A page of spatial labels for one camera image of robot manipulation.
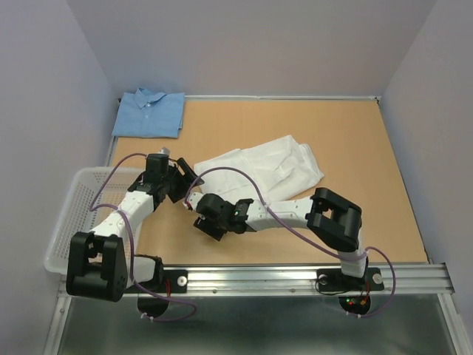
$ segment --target folded blue shirt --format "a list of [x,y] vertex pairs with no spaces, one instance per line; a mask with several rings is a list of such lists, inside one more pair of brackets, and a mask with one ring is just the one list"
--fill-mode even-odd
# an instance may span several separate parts
[[120,102],[112,135],[141,138],[177,138],[183,128],[184,93],[165,94],[139,87]]

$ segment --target wall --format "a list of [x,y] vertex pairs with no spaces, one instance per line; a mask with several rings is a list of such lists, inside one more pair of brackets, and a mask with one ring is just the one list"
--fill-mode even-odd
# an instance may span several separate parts
[[435,0],[67,0],[117,95],[380,95]]
[[473,2],[439,0],[381,99],[423,241],[473,337]]
[[116,97],[64,0],[2,1],[0,48],[1,353],[41,354],[44,253],[73,175],[105,159]]

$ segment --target white cloth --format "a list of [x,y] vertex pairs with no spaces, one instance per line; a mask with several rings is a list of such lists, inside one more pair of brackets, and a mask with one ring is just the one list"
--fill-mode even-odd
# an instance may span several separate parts
[[[199,175],[217,166],[231,166],[250,175],[267,203],[287,200],[315,186],[324,174],[307,144],[298,144],[292,135],[249,149],[235,149],[194,165]],[[230,170],[217,170],[203,177],[203,194],[213,193],[231,203],[243,198],[258,200],[246,177]]]

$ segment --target plastic basket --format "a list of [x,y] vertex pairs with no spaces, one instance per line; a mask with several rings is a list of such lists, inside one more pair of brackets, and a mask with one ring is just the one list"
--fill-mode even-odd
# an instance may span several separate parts
[[[91,230],[111,212],[110,209],[89,212],[89,205],[112,169],[102,166],[85,168],[74,176],[44,259],[44,266],[48,271],[67,274],[67,260],[72,236],[77,231]],[[107,183],[97,199],[97,203],[119,205],[126,190],[141,172],[140,169],[119,168]],[[134,232],[137,237],[140,227]],[[126,253],[129,255],[128,243]]]

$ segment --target tabletop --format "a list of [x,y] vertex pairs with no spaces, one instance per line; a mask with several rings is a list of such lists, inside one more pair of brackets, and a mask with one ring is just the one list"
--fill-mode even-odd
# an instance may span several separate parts
[[[425,263],[426,253],[379,107],[374,101],[186,101],[178,139],[118,138],[112,165],[133,152],[158,152],[190,166],[235,148],[292,135],[307,143],[327,187],[359,205],[363,245],[393,262]],[[144,168],[143,158],[123,164]],[[315,187],[294,197],[313,194]],[[143,222],[138,254],[166,265],[338,263],[285,229],[227,233],[220,242],[193,227],[197,215],[166,199]],[[323,243],[308,230],[302,233]],[[370,260],[383,262],[377,254]]]

